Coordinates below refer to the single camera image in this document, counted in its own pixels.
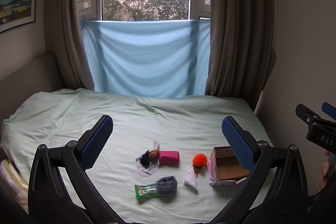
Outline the person's right hand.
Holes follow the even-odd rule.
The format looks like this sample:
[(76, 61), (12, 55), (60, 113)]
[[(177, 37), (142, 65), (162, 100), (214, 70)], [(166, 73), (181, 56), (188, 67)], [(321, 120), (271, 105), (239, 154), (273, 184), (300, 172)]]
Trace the person's right hand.
[(329, 168), (330, 168), (329, 159), (327, 159), (321, 167), (321, 174), (319, 176), (317, 186), (316, 186), (317, 192), (320, 192), (326, 186), (327, 181), (328, 181), (327, 174), (329, 172)]

